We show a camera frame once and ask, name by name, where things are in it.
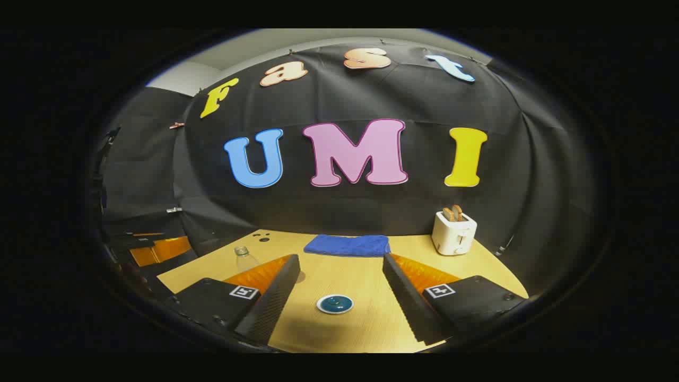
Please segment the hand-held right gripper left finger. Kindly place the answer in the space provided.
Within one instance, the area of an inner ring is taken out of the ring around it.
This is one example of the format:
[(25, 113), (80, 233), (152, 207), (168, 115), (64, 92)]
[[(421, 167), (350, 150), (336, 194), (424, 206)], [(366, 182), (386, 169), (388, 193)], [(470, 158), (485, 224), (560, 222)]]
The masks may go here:
[(299, 273), (299, 256), (286, 255), (227, 280), (203, 278), (169, 297), (168, 305), (216, 335), (265, 348)]

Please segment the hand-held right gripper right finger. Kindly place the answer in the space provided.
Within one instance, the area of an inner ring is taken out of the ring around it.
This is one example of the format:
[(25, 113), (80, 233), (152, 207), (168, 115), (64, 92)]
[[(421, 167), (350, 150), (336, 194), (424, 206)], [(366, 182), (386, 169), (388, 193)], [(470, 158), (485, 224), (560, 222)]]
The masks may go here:
[(383, 257), (382, 271), (415, 338), (427, 345), (484, 334), (526, 300), (484, 276), (458, 278), (396, 254)]

